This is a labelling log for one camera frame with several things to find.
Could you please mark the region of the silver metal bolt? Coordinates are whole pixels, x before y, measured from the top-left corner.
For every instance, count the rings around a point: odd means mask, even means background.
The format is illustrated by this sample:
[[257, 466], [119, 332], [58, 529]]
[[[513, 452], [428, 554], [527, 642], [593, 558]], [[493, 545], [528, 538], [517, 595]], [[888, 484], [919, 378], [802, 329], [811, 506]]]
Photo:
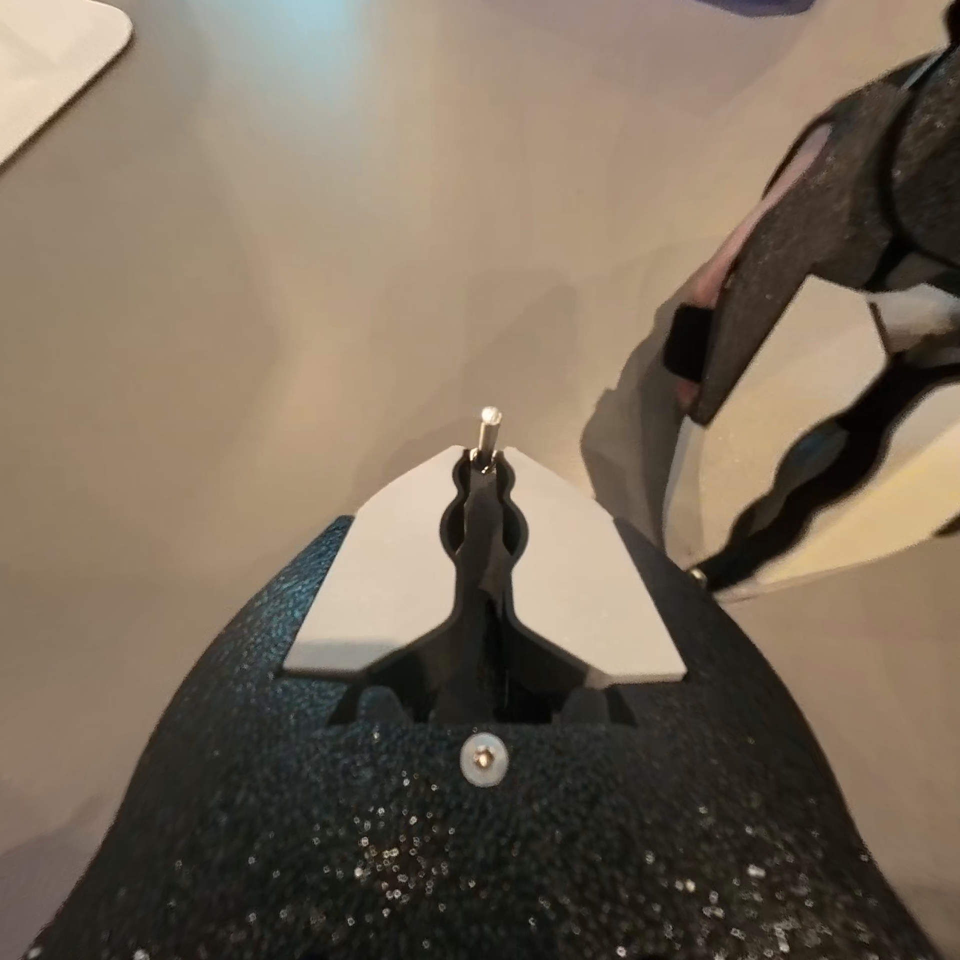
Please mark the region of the silver metal bolt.
[[488, 474], [496, 468], [501, 424], [502, 412], [497, 406], [487, 405], [481, 410], [476, 444], [469, 453], [475, 473]]

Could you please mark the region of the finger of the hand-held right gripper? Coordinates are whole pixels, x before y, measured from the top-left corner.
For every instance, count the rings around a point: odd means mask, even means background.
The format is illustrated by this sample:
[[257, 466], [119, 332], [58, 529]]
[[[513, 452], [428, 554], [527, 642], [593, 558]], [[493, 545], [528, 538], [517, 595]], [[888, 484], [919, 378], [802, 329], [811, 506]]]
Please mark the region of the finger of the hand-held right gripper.
[[958, 526], [957, 360], [892, 360], [839, 414], [797, 439], [704, 561], [734, 597], [896, 554]]
[[958, 296], [860, 294], [809, 278], [710, 424], [680, 428], [663, 506], [669, 558], [705, 572], [788, 449], [854, 404], [892, 360], [958, 361]]

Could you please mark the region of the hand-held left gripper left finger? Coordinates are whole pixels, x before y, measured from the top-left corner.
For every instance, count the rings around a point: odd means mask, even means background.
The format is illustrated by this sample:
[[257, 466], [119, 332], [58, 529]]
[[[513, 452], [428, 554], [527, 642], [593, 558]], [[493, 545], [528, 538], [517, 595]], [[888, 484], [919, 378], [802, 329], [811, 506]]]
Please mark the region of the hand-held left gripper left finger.
[[462, 515], [469, 452], [409, 469], [357, 510], [283, 662], [296, 676], [440, 687], [455, 672], [462, 606], [450, 521]]

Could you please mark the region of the person's right hand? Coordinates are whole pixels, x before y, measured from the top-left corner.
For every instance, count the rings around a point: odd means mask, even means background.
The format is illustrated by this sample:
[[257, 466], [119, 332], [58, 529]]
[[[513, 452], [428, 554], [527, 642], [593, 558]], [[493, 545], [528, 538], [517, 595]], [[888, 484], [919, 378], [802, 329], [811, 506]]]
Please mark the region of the person's right hand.
[[781, 201], [827, 144], [832, 124], [810, 124], [774, 171], [757, 205], [727, 234], [711, 258], [685, 283], [670, 321], [662, 363], [674, 378], [678, 407], [690, 411], [696, 402], [706, 363], [714, 313], [727, 279], [746, 241], [762, 218]]

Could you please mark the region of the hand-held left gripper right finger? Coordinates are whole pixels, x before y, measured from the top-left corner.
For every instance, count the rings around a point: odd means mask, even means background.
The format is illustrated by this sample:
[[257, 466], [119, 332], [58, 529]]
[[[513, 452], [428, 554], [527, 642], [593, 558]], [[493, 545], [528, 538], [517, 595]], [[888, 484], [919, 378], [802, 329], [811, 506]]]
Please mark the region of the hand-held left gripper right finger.
[[618, 532], [593, 498], [515, 447], [498, 457], [510, 559], [510, 674], [529, 690], [683, 680], [687, 666]]

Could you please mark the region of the white document stand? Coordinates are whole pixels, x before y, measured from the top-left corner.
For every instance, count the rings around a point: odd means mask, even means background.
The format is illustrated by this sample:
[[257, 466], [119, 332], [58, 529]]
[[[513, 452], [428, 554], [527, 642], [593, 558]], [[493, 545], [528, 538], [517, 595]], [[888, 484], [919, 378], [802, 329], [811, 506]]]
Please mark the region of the white document stand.
[[7, 163], [129, 46], [134, 25], [94, 1], [1, 3], [1, 163]]

